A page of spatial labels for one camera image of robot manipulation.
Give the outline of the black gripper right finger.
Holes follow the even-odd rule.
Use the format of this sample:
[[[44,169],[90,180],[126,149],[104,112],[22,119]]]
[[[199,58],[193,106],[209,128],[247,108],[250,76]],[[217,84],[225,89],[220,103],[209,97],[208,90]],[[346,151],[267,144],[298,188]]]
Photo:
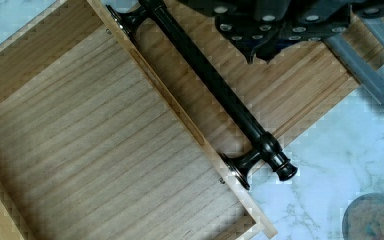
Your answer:
[[[315,6],[298,15],[289,8],[287,16],[267,33],[267,41],[256,50],[258,59],[270,62],[283,49],[300,41],[321,41],[344,32],[350,24],[349,6]]]

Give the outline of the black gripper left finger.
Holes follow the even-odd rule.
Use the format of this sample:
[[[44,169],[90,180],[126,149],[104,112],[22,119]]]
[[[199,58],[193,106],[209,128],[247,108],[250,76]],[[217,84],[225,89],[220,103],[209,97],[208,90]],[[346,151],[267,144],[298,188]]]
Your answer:
[[[282,26],[277,23],[258,22],[249,16],[221,15],[215,17],[215,27],[248,64],[254,58],[269,62],[279,53],[276,43]]]

